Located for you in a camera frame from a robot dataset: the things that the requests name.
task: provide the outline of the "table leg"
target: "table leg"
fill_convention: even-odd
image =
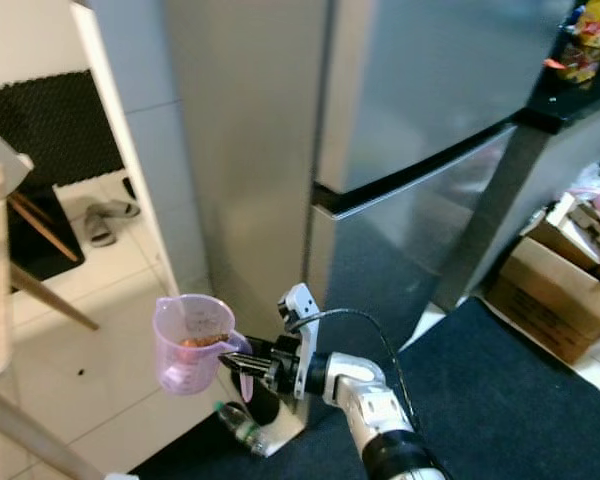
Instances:
[[[25,290],[41,302],[46,303],[51,308],[73,318],[75,321],[80,322],[91,330],[98,330],[98,328],[100,328],[97,323],[86,317],[82,312],[73,308],[66,301],[45,287],[42,282],[29,275],[13,262],[11,262],[11,285],[20,290]]]
[[[0,433],[73,480],[104,478],[94,466],[1,396]]]
[[[33,203],[31,200],[29,200],[22,193],[20,193],[18,191],[14,191],[14,192],[11,192],[10,196],[11,196],[12,200],[15,200],[16,202],[20,203],[23,207],[28,208],[33,213],[38,215],[38,217],[42,218],[45,222],[53,223],[53,219],[49,215],[47,215],[46,212],[43,212],[42,210],[40,210],[40,207],[38,207],[35,203]]]
[[[22,218],[24,218],[29,224],[35,228],[40,235],[49,240],[58,250],[60,250],[69,260],[72,262],[78,261],[78,256],[71,251],[69,247],[67,247],[62,240],[60,240],[55,233],[49,230],[40,220],[38,220],[35,215],[32,215],[18,200],[7,197],[7,201],[9,205],[20,214]]]

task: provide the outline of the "robotic arm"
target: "robotic arm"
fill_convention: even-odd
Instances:
[[[239,373],[263,380],[273,392],[303,399],[322,397],[342,409],[358,454],[372,480],[444,480],[422,438],[414,432],[380,367],[365,358],[343,353],[316,353],[318,322],[302,320],[320,311],[303,283],[278,303],[285,330],[275,343],[249,338],[254,355],[227,353],[222,363]]]

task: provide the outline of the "plastic bottle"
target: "plastic bottle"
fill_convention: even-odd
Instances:
[[[215,410],[220,421],[233,433],[236,440],[245,445],[251,453],[261,457],[267,456],[267,439],[249,415],[231,404],[222,402],[216,403]]]

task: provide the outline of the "black mat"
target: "black mat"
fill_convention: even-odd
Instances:
[[[51,217],[53,223],[48,224],[49,228],[76,254],[78,261],[69,260],[9,207],[7,213],[11,260],[38,280],[45,280],[84,263],[84,254],[78,239],[53,189],[47,187],[28,190],[26,196]]]
[[[455,480],[600,480],[600,392],[471,299],[401,355],[431,449]],[[141,480],[364,479],[344,416],[253,458],[210,417]]]
[[[0,86],[0,136],[31,157],[29,185],[67,185],[123,167],[88,70]]]

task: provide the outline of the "freezer door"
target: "freezer door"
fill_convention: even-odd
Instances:
[[[396,348],[404,344],[514,130],[344,214],[315,206],[308,283],[319,305],[369,312]],[[322,350],[385,357],[376,333],[359,318],[325,320],[318,337]]]
[[[524,106],[572,0],[341,0],[317,181],[343,193]]]

